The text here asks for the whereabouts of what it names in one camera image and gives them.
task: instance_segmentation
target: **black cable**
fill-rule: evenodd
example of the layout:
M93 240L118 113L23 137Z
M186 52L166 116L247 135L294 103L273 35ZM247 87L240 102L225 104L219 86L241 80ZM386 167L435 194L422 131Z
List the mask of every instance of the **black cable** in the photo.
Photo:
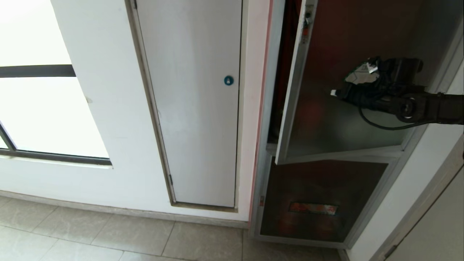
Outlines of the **black cable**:
M368 120L368 119L366 118L366 116L364 116L364 114L362 113L361 106L358 106L358 110L359 110L359 115L361 116L361 118L362 118L365 122L367 122L367 124L369 124L369 125L371 125L371 126L374 126L374 127L377 127L377 128L379 128L379 129L382 129L382 130L387 130L387 131L404 130L404 129L409 129L409 128L412 128L412 127L424 125L424 124L427 124L427 123L434 123L434 122L435 122L435 121L433 121L433 120L429 120L429 121L423 121L423 122L413 123L413 124L409 124L409 125L405 125L405 126L385 127L385 126L381 126L381 125L375 124L375 123L371 122L370 120Z

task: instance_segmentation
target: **white wall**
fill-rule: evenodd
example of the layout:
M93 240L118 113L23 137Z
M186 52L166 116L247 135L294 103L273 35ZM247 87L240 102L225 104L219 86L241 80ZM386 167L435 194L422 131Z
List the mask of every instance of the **white wall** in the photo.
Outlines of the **white wall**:
M124 0L52 0L112 169L0 158L0 190L72 202L248 220L269 3L248 6L238 213L172 207Z
M464 92L464 62L448 90ZM356 244L347 254L351 261L367 261L395 229L433 178L459 137L462 125L430 124L409 160L375 212Z

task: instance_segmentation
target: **window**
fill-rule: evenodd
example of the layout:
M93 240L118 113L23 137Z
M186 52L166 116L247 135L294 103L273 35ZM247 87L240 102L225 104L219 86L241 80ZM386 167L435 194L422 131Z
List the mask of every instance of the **window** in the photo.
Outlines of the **window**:
M2 1L0 34L0 155L111 165L50 1Z

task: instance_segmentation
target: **tiled floor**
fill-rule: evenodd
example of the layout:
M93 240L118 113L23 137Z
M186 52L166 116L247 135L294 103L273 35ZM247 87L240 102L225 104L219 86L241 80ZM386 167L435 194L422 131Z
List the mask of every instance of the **tiled floor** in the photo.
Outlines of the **tiled floor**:
M334 249L253 241L246 230L69 209L0 196L0 260L339 261Z

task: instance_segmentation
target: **baseboard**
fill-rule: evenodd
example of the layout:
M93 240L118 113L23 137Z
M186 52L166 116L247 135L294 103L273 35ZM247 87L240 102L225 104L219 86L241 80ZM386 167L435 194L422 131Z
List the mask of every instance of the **baseboard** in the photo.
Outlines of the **baseboard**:
M349 261L349 257L347 255L346 250L338 249L338 255L340 256L341 261Z
M197 224L231 227L231 228L248 228L248 222L245 222L245 221L227 220L227 219L201 217L201 216L193 216L193 215L171 214L171 213L137 210L137 209L122 209L122 208L115 208L115 207L108 207L108 206L99 206L99 205L57 200L57 199L51 199L51 198L45 198L45 197L39 197L39 196L31 196L31 195L25 195L25 194L3 191L3 190L0 190L0 196L5 196L5 197L10 197L10 198L15 198L15 199L22 199L22 200L43 203L43 204L48 204L48 205L53 205L53 206L60 206L60 207L73 208L73 209L83 209L83 210L112 213L112 214L119 214L119 215L132 215L132 216L139 216L139 217L148 217L148 218L155 218L155 219L173 220L173 221L180 221L180 222L197 223Z

